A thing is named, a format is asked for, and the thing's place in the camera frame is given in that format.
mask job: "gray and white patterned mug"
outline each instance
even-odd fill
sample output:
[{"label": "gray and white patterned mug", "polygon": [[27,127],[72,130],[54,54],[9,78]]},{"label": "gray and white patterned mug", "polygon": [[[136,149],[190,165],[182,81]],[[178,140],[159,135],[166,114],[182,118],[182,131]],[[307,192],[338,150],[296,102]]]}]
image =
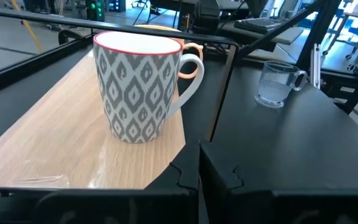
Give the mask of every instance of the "gray and white patterned mug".
[{"label": "gray and white patterned mug", "polygon": [[[112,133],[131,143],[148,142],[160,133],[167,117],[194,94],[204,65],[168,37],[102,32],[93,39],[104,112]],[[172,103],[178,72],[187,62],[198,66],[188,89]]]}]

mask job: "floor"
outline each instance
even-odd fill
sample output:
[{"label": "floor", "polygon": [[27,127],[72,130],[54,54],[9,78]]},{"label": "floor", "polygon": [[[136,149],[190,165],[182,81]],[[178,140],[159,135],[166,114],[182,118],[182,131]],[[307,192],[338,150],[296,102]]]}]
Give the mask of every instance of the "floor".
[{"label": "floor", "polygon": [[[140,8],[130,8],[126,12],[115,13],[109,12],[106,14],[106,22],[134,25],[145,24],[149,16],[148,10],[142,12],[138,20]],[[160,26],[172,26],[175,12],[162,10],[161,16],[152,16],[150,24]],[[47,29],[45,24],[31,22],[30,26],[38,41],[40,42],[42,51],[50,50],[58,46],[57,33]],[[255,57],[271,58],[272,60],[282,60],[286,62],[296,62],[303,44],[308,36],[308,30],[305,30],[299,38],[291,45],[278,44],[273,52],[266,52],[264,50],[256,50],[251,53]],[[328,46],[328,35],[322,43],[322,48]],[[323,60],[324,68],[331,68],[336,70],[345,70],[348,63],[351,61],[344,60],[344,56],[351,52],[352,47],[336,43],[330,53]],[[40,53],[31,35],[26,31],[25,27],[20,24],[18,19],[0,17],[0,68],[12,65],[20,60],[27,59],[33,55]],[[352,113],[350,117],[358,124],[358,105],[356,106],[356,113]]]}]

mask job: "glass mug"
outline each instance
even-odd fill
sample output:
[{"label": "glass mug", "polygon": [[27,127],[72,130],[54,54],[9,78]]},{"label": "glass mug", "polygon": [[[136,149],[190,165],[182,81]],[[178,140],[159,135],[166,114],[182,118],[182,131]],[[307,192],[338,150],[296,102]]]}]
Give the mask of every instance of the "glass mug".
[{"label": "glass mug", "polygon": [[[295,82],[302,75],[300,84],[296,86]],[[301,71],[293,65],[267,61],[260,76],[255,101],[269,108],[281,108],[291,90],[299,91],[302,89],[307,76],[308,74],[305,71]]]},{"label": "glass mug", "polygon": [[[156,25],[148,25],[148,24],[136,25],[136,27],[181,32],[180,30],[177,30],[174,28],[169,28],[169,27],[164,27],[164,26],[156,26]],[[185,44],[185,40],[183,40],[183,39],[176,39],[176,38],[173,38],[173,39],[176,40],[177,42],[179,42],[183,46],[183,50],[189,49],[189,48],[196,49],[198,51],[198,55],[199,55],[198,57],[201,59],[201,61],[203,61],[203,46],[195,44],[195,43]],[[191,78],[194,78],[197,73],[198,73],[198,68],[196,68],[196,70],[194,72],[192,72],[191,74],[184,74],[182,72],[179,72],[179,78],[191,79]]]}]

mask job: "glass cup handle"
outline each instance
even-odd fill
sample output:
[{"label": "glass cup handle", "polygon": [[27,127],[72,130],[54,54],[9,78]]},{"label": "glass cup handle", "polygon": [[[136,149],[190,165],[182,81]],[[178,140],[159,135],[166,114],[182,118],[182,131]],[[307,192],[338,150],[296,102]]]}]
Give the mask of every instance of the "glass cup handle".
[{"label": "glass cup handle", "polygon": [[[298,77],[299,77],[300,75],[303,75],[303,78],[302,78],[302,81],[301,81],[301,83],[299,84],[299,86],[296,87],[296,86],[295,86],[295,82],[297,81],[297,79],[298,79]],[[292,89],[295,90],[295,91],[301,90],[301,89],[303,88],[303,86],[305,85],[305,83],[306,83],[306,81],[307,81],[307,78],[308,78],[308,73],[307,73],[307,72],[305,72],[305,71],[299,71],[299,72],[295,75],[295,77],[293,78],[293,81],[292,81],[293,87],[292,87]]]}]

